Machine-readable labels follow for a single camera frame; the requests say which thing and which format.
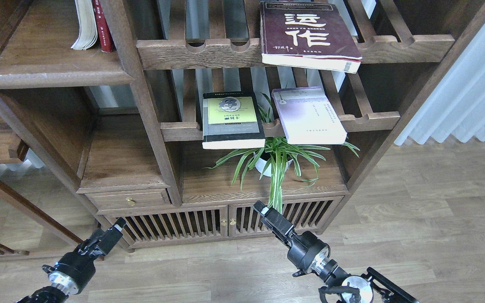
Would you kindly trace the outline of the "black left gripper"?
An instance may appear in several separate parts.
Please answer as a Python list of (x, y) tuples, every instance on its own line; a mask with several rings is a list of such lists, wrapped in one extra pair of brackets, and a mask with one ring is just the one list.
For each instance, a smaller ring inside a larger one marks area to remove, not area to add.
[(94, 261), (100, 255), (108, 255), (123, 236), (126, 220), (120, 217), (109, 229), (96, 230), (96, 240), (87, 240), (72, 252), (66, 253), (54, 267), (43, 265), (51, 286), (64, 295), (80, 294), (96, 272)]

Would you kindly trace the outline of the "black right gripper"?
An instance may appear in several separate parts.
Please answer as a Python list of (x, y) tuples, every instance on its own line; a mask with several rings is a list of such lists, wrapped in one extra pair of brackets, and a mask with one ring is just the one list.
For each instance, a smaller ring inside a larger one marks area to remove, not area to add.
[(262, 215), (261, 222), (269, 228), (276, 238), (289, 247), (288, 260), (298, 269), (296, 274), (331, 274), (330, 246), (306, 231), (301, 235), (294, 232), (294, 225), (279, 211), (267, 207), (262, 201), (253, 205)]

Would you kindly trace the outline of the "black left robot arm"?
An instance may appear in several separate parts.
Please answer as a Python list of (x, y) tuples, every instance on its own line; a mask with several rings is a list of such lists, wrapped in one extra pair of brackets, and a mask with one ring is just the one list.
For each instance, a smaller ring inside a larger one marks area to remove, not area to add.
[(98, 228), (72, 252), (66, 253), (55, 265), (43, 265), (48, 274), (50, 286), (43, 287), (30, 296), (23, 297), (21, 303), (63, 303), (69, 295), (80, 294), (96, 272), (94, 261), (106, 256), (123, 236), (126, 225), (119, 218), (106, 231)]

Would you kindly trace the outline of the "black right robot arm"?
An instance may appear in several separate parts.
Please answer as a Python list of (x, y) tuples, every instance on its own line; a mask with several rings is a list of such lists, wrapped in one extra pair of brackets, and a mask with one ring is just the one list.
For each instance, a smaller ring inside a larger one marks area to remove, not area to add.
[(418, 300), (372, 267), (366, 274), (352, 275), (330, 258), (330, 246), (311, 231), (297, 234), (294, 226), (273, 207), (257, 201), (254, 210), (262, 215), (261, 221), (272, 230), (276, 238), (289, 248), (288, 260), (298, 269), (294, 277), (316, 274), (325, 284), (318, 289), (322, 303), (326, 295), (339, 296), (340, 303), (371, 303), (374, 291), (384, 303), (417, 303)]

